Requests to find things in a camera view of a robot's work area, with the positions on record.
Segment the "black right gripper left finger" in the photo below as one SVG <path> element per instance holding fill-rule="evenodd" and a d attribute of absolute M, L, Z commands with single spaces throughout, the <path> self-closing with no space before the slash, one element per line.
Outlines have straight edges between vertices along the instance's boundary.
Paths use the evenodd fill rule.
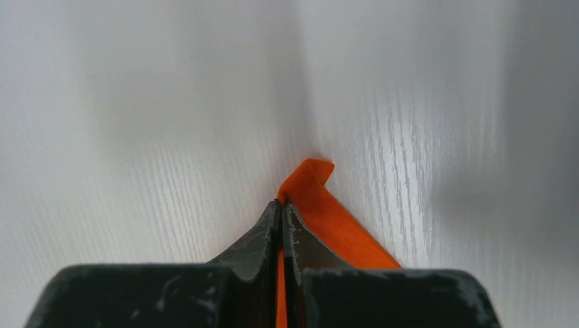
<path fill-rule="evenodd" d="M 274 327 L 281 205 L 206 263 L 80 264 L 46 285 L 28 327 Z"/>

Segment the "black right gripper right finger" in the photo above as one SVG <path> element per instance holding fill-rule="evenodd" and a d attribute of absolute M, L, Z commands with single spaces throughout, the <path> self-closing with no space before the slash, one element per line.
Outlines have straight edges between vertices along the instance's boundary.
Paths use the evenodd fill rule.
<path fill-rule="evenodd" d="M 356 269 L 282 210 L 288 327 L 500 327 L 485 288 L 451 269 Z"/>

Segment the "orange t-shirt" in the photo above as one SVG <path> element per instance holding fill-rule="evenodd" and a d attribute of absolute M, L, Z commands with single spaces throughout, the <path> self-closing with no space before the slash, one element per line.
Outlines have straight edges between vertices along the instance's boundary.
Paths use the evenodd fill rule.
<path fill-rule="evenodd" d="M 278 256 L 277 298 L 272 315 L 277 327 L 288 327 L 283 258 L 282 210 L 293 203 L 307 228 L 331 251 L 356 269 L 402 269 L 326 188 L 334 165 L 322 159 L 307 159 L 285 180 L 278 191 L 281 203 L 280 251 Z"/>

